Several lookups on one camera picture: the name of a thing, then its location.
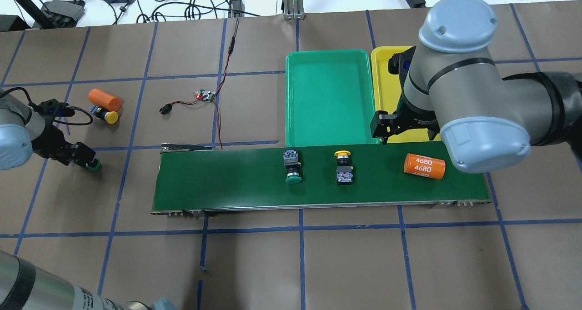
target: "green platform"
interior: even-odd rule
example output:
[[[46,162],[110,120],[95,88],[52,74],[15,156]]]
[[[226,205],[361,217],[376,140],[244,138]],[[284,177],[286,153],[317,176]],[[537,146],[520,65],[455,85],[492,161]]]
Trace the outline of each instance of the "green platform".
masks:
[[[484,176],[457,171],[441,142],[297,148],[303,181],[295,185],[285,183],[285,149],[162,153],[152,214],[490,200]],[[335,182],[333,153],[342,149],[352,153],[352,185]],[[404,173],[407,153],[445,159],[445,177]]]

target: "orange cylinder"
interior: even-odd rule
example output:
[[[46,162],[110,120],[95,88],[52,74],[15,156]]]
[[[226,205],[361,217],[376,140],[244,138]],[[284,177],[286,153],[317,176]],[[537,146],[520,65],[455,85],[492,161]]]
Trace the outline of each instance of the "orange cylinder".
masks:
[[[121,100],[118,97],[98,88],[94,88],[89,92],[89,101],[108,111],[118,111],[121,107]]]
[[[409,153],[404,161],[404,172],[440,180],[445,175],[445,161]]]

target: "green push button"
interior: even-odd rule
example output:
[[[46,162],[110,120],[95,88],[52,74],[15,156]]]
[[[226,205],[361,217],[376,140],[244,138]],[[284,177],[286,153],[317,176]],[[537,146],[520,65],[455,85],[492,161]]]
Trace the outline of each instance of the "green push button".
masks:
[[[301,177],[299,177],[297,175],[289,176],[285,179],[285,182],[287,182],[287,184],[297,184],[300,181],[301,181]]]

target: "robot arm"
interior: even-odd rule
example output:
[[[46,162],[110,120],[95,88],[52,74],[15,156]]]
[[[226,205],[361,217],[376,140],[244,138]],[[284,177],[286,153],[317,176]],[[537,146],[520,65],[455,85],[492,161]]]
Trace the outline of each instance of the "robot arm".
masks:
[[[9,94],[14,90],[25,92],[28,106]],[[97,170],[100,162],[95,158],[95,151],[81,142],[67,142],[63,132],[53,125],[56,117],[72,117],[75,110],[81,109],[54,99],[35,105],[23,88],[6,92],[0,89],[0,170],[23,165],[33,152],[63,165],[72,161],[91,171]]]
[[[580,81],[566,72],[502,79],[487,50],[496,28],[497,16],[482,0],[435,4],[420,43],[391,60],[403,93],[394,114],[376,112],[372,136],[385,142],[407,129],[428,128],[432,140],[440,132],[453,164],[466,173],[514,165],[531,145],[569,142],[580,157]]]

